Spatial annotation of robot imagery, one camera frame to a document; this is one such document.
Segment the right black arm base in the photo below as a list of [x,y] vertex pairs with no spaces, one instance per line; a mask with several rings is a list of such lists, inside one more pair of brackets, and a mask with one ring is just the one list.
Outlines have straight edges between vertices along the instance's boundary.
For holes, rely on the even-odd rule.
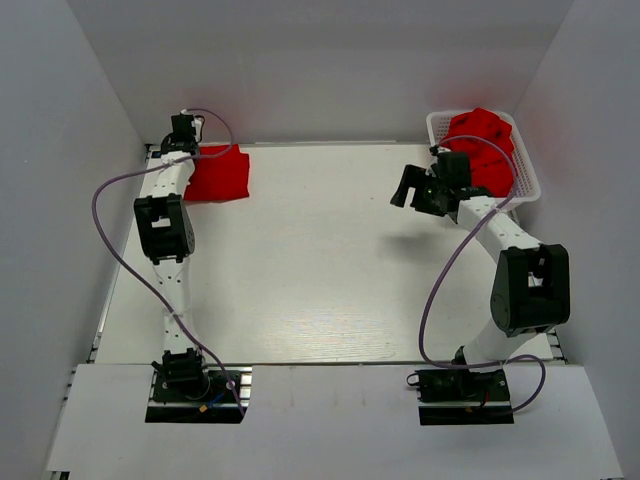
[[510,391],[502,369],[416,370],[406,378],[417,392],[421,426],[508,425],[514,423]]

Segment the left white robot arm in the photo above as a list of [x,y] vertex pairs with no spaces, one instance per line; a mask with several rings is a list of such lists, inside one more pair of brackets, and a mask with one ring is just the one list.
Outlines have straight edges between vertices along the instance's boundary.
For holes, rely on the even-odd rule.
[[141,247],[151,262],[163,306],[163,354],[156,363],[161,385],[195,399],[208,387],[202,353],[192,340],[189,257],[195,234],[184,194],[200,152],[202,121],[187,110],[171,117],[172,131],[160,146],[159,171],[150,192],[134,201]]

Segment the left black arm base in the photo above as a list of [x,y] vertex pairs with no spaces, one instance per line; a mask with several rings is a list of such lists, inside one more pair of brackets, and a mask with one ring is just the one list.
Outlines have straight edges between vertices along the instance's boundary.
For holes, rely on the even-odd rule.
[[230,380],[218,368],[208,369],[202,386],[171,385],[153,365],[149,399],[146,408],[147,424],[240,424],[240,412],[235,396],[242,409],[248,410],[252,368],[239,367],[228,370]]

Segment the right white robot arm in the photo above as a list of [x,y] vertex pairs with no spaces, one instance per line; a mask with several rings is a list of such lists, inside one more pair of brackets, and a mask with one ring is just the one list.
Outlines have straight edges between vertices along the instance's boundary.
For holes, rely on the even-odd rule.
[[[492,373],[505,364],[527,361],[518,349],[529,340],[568,321],[569,253],[524,231],[507,213],[510,197],[499,198],[471,183],[468,156],[437,151],[428,168],[408,164],[391,198],[396,207],[448,217],[467,234],[446,261],[426,300],[419,324],[418,349],[423,375],[448,372],[468,377]],[[489,296],[490,319],[451,361],[438,361],[425,348],[427,320],[436,295],[463,250],[477,241],[495,263]]]

